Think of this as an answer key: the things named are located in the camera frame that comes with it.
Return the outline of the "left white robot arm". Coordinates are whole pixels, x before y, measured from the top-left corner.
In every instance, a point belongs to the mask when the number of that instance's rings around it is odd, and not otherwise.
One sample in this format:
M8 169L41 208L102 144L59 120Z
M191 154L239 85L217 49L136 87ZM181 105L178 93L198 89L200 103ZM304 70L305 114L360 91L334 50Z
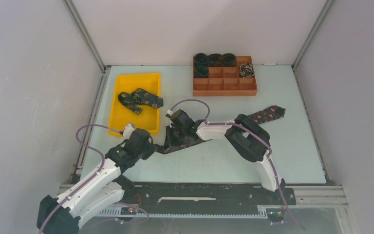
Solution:
M37 228L41 234L77 234L85 223L113 203L129 203L135 184L123 173L154 152L150 133L126 125L121 143L101 154L101 162L77 184L39 205Z

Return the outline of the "dark floral red-dotted tie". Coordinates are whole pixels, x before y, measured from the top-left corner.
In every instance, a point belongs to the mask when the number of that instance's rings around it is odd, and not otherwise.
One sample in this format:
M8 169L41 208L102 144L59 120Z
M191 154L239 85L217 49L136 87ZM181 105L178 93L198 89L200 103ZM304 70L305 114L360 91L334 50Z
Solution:
M261 111L247 115L247 117L250 118L252 121L254 121L256 124L260 125L263 123L267 123L267 122L271 122L271 121L283 118L285 115L285 112L286 112L285 108L277 106L277 105L272 105ZM154 143L153 145L155 146L156 152L164 154L164 155L192 147L192 146L171 146L169 149L164 150L163 145L159 145L156 143Z

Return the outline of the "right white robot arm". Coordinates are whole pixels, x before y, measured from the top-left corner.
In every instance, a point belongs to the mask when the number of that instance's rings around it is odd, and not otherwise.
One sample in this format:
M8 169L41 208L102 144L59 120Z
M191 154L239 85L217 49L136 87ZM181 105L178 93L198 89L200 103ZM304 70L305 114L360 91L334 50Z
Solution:
M264 199L276 204L283 198L286 182L274 165L270 135L251 117L240 114L225 122L193 121L183 110L169 111L166 116L170 123L166 126L165 143L156 144L156 152L170 154L210 140L226 139L242 158L255 164Z

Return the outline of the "white-patterned tie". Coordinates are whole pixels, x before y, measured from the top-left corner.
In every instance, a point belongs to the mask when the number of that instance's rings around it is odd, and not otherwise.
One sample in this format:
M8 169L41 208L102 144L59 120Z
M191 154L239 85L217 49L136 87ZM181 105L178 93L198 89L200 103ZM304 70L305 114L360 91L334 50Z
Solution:
M239 67L240 78L253 78L255 76L254 67L251 63L243 63Z

